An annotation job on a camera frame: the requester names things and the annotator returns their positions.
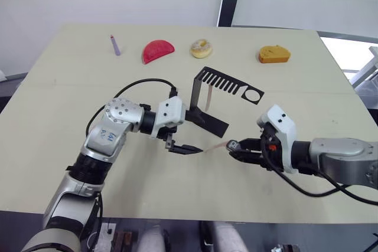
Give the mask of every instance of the red watermelon slice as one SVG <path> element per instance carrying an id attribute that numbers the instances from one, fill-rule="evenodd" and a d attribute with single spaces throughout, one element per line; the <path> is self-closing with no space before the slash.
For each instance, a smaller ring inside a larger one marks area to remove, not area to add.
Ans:
<path id="1" fill-rule="evenodd" d="M 143 50 L 143 64 L 150 63 L 152 60 L 173 53 L 174 51 L 174 46 L 168 41 L 151 41 Z"/>

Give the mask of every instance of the purple marker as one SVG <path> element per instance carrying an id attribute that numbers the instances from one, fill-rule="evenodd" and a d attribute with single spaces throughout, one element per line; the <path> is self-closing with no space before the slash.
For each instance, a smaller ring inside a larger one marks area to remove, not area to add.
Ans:
<path id="1" fill-rule="evenodd" d="M 113 37 L 113 35 L 110 35 L 110 40 L 112 41 L 112 44 L 113 44 L 113 47 L 114 47 L 114 52 L 115 52 L 116 56 L 120 56 L 120 51 L 119 51 L 118 45 L 117 45 L 116 40 Z"/>

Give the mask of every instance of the orange cheese wedge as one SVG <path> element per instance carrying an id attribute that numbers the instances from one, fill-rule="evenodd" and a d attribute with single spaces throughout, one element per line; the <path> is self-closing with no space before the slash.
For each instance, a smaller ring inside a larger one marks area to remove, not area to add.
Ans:
<path id="1" fill-rule="evenodd" d="M 267 45 L 260 49 L 259 60 L 261 63 L 278 63 L 287 62 L 290 58 L 290 52 L 279 45 Z"/>

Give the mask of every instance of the cable connector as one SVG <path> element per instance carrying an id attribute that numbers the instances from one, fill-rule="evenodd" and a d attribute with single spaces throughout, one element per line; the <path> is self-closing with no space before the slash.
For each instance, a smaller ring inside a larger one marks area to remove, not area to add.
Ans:
<path id="1" fill-rule="evenodd" d="M 176 87 L 171 87 L 170 98 L 177 96 L 178 92 Z"/>

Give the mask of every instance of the beige table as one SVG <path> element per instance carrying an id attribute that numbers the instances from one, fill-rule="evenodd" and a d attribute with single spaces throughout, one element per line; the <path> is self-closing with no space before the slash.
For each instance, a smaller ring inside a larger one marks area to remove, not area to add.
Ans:
<path id="1" fill-rule="evenodd" d="M 114 55 L 114 34 L 122 55 Z M 198 38 L 214 52 L 198 60 L 189 53 Z M 143 65 L 150 41 L 165 39 L 176 51 Z M 256 53 L 279 44 L 292 57 L 261 64 Z M 140 78 L 173 82 L 189 104 L 193 77 L 209 66 L 265 91 L 256 106 L 214 89 L 209 114 L 230 126 L 220 139 L 185 123 L 175 140 L 207 149 L 229 139 L 258 138 L 256 119 L 274 103 L 295 121 L 299 140 L 353 137 L 378 140 L 378 128 L 316 32 L 251 28 L 66 25 L 47 47 L 0 115 L 0 210 L 43 212 L 64 169 L 73 164 L 87 121 L 120 88 Z M 169 88 L 146 83 L 125 93 L 156 109 Z M 199 106 L 204 107 L 206 89 Z M 330 189 L 323 179 L 292 175 L 304 188 Z M 378 192 L 351 191 L 378 199 Z M 378 222 L 377 208 L 343 194 L 313 199 L 296 192 L 273 172 L 240 163 L 225 149 L 181 156 L 164 143 L 130 133 L 103 190 L 105 216 L 252 222 Z"/>

